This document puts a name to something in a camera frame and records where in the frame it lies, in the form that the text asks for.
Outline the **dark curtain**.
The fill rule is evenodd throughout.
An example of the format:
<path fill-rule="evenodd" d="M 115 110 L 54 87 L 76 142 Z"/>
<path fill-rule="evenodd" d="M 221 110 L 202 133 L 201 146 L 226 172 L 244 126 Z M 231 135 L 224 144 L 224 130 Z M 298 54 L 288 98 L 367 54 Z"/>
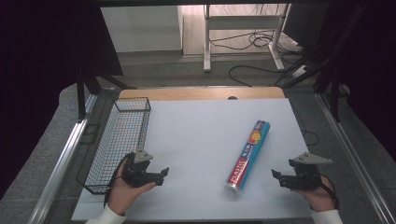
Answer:
<path fill-rule="evenodd" d="M 63 89 L 120 76 L 94 0 L 0 0 L 0 200 L 47 129 Z"/>
<path fill-rule="evenodd" d="M 326 26 L 365 4 L 340 55 L 347 102 L 396 161 L 396 0 L 331 0 Z"/>

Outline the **aluminium rail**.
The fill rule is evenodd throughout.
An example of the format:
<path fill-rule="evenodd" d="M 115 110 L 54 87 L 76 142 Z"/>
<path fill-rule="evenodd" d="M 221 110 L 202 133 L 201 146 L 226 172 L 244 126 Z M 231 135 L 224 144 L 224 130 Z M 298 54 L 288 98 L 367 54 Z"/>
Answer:
<path fill-rule="evenodd" d="M 337 140 L 344 150 L 348 161 L 351 163 L 351 167 L 361 182 L 361 185 L 382 224 L 396 224 L 396 215 L 393 215 L 389 210 L 389 205 L 386 202 L 385 197 L 381 194 L 376 183 L 364 167 L 361 158 L 347 136 L 342 124 L 333 117 L 330 104 L 328 103 L 325 95 L 323 93 L 315 93 L 315 98 L 317 99 L 327 121 L 330 123 Z"/>
<path fill-rule="evenodd" d="M 92 108 L 96 102 L 97 97 L 90 95 L 86 101 L 85 109 L 88 112 L 86 117 L 81 121 L 78 121 L 72 132 L 70 133 L 64 149 L 57 160 L 54 169 L 49 177 L 49 180 L 44 187 L 40 198 L 30 216 L 27 224 L 44 224 L 44 221 L 50 211 L 50 208 L 54 202 L 57 192 L 64 180 L 64 176 L 68 169 L 69 163 L 73 158 L 73 155 L 78 146 L 78 140 L 82 136 L 84 129 L 87 126 L 88 117 L 92 111 Z"/>

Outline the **white power strip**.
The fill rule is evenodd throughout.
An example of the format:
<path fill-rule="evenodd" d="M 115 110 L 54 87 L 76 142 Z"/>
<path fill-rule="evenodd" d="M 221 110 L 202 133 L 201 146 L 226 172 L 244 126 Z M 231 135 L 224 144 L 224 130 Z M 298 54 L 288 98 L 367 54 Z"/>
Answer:
<path fill-rule="evenodd" d="M 298 68 L 293 74 L 293 77 L 299 77 L 303 73 L 309 70 L 309 67 L 307 65 L 302 65 L 300 68 Z"/>

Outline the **person's left hand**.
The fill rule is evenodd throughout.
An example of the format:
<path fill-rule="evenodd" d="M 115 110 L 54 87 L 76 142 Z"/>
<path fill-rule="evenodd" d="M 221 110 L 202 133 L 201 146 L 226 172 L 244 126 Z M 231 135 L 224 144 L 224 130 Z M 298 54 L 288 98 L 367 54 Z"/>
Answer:
<path fill-rule="evenodd" d="M 137 197 L 147 191 L 150 191 L 156 186 L 155 182 L 148 183 L 139 188 L 133 188 L 123 181 L 121 178 L 123 162 L 116 174 L 113 187 L 110 191 L 107 205 L 116 214 L 124 216 L 125 212 L 131 207 Z"/>

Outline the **black wire basket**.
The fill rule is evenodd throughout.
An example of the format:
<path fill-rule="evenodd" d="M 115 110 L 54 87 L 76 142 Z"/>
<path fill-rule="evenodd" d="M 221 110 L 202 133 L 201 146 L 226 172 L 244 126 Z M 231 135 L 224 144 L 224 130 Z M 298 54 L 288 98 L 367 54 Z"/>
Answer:
<path fill-rule="evenodd" d="M 104 115 L 89 127 L 77 181 L 89 193 L 106 193 L 120 160 L 143 148 L 151 106 L 147 97 L 106 100 Z"/>

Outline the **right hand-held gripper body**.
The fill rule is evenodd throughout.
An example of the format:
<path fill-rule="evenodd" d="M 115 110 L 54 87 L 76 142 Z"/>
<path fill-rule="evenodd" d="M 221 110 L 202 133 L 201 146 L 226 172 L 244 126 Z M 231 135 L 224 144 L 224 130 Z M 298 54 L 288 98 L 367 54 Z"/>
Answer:
<path fill-rule="evenodd" d="M 290 189 L 313 190 L 321 185 L 321 173 L 318 166 L 332 164 L 332 160 L 305 152 L 289 160 L 289 164 L 295 172 Z"/>

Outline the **person's right hand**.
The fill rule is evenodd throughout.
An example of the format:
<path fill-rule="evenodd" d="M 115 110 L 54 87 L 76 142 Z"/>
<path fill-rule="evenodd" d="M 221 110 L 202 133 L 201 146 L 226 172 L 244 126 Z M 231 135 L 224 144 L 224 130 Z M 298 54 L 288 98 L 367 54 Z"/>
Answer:
<path fill-rule="evenodd" d="M 309 191 L 295 189 L 294 192 L 301 194 L 316 212 L 331 211 L 336 208 L 331 195 L 323 188 Z"/>

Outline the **black metal stand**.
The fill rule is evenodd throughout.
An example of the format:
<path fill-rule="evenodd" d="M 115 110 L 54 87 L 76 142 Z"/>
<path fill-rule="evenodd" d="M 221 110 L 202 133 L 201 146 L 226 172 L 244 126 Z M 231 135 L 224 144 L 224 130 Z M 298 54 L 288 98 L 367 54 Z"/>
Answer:
<path fill-rule="evenodd" d="M 331 34 L 325 38 L 324 42 L 316 46 L 313 52 L 309 53 L 311 59 L 313 59 L 314 56 L 318 56 L 318 62 L 309 70 L 303 72 L 299 77 L 286 81 L 281 85 L 281 88 L 291 88 L 313 75 L 318 75 L 313 86 L 314 92 L 323 93 L 328 86 L 331 86 L 330 112 L 337 122 L 340 121 L 338 116 L 338 98 L 340 96 L 340 56 L 350 35 L 352 34 L 352 31 L 358 24 L 361 15 L 368 5 L 367 2 L 360 3 L 355 0 L 353 0 L 353 4 L 354 7 L 348 11 L 338 26 L 335 27 Z"/>
<path fill-rule="evenodd" d="M 100 78 L 105 81 L 114 84 L 122 90 L 136 90 L 136 87 L 127 85 L 120 80 L 112 76 L 101 75 Z M 84 74 L 82 71 L 78 71 L 77 74 L 77 97 L 78 97 L 78 121 L 82 122 L 87 117 L 86 100 L 85 100 L 85 88 L 91 94 L 97 95 L 101 92 L 102 87 L 99 84 L 97 77 L 89 76 Z"/>

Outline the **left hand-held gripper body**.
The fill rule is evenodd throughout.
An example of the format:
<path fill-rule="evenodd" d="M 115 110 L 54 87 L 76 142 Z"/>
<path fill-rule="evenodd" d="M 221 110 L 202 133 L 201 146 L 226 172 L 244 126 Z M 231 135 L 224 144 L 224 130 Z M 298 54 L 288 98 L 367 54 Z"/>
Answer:
<path fill-rule="evenodd" d="M 155 182 L 159 173 L 148 173 L 150 161 L 153 156 L 147 153 L 144 149 L 138 149 L 136 152 L 127 154 L 123 162 L 125 162 L 121 178 L 124 182 L 134 188 L 139 188 L 147 183 Z"/>

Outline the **wooden table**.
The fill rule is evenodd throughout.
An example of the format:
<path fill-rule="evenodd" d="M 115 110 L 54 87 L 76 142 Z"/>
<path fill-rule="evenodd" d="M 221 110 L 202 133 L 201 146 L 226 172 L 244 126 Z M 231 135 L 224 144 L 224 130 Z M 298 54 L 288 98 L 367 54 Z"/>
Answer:
<path fill-rule="evenodd" d="M 148 97 L 150 101 L 283 99 L 279 87 L 195 87 L 124 90 L 120 99 Z"/>

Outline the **white metal desk frame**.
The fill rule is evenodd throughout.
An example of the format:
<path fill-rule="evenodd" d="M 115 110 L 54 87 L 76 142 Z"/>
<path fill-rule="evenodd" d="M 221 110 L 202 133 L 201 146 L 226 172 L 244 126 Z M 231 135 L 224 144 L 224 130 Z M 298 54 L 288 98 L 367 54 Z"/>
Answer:
<path fill-rule="evenodd" d="M 211 16 L 210 5 L 204 5 L 205 15 L 205 45 L 204 45 L 204 71 L 211 70 L 211 46 L 215 46 L 215 40 L 210 38 L 211 31 L 246 31 L 248 35 L 259 38 L 262 34 L 267 39 L 268 48 L 276 69 L 284 71 L 285 67 L 278 53 L 278 41 L 284 27 L 285 20 L 289 11 L 289 4 L 283 7 L 280 14 L 275 15 L 225 15 Z"/>

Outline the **white cabinet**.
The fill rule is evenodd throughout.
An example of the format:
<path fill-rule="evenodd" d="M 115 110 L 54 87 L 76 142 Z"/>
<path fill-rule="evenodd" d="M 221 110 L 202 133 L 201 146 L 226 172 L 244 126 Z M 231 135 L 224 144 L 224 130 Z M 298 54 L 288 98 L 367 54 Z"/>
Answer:
<path fill-rule="evenodd" d="M 102 7 L 116 52 L 182 50 L 177 6 Z"/>

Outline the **blue plastic wrap roll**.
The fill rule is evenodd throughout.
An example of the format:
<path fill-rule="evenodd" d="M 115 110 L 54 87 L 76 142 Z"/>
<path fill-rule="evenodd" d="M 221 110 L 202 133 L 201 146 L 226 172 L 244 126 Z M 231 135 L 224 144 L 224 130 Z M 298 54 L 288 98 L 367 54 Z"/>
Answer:
<path fill-rule="evenodd" d="M 231 193 L 239 194 L 243 191 L 270 128 L 271 124 L 266 120 L 258 120 L 254 125 L 225 182 L 225 188 Z"/>

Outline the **white table mat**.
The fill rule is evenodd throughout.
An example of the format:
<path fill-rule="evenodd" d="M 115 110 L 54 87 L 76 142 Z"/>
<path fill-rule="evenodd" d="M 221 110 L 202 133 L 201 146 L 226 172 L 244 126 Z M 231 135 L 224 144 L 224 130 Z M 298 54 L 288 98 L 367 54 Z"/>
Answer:
<path fill-rule="evenodd" d="M 254 124 L 271 128 L 240 194 L 224 185 Z M 291 173 L 307 147 L 287 99 L 154 101 L 145 149 L 151 172 L 168 169 L 162 185 L 141 195 L 130 221 L 241 221 L 309 217 L 298 194 L 272 172 Z"/>

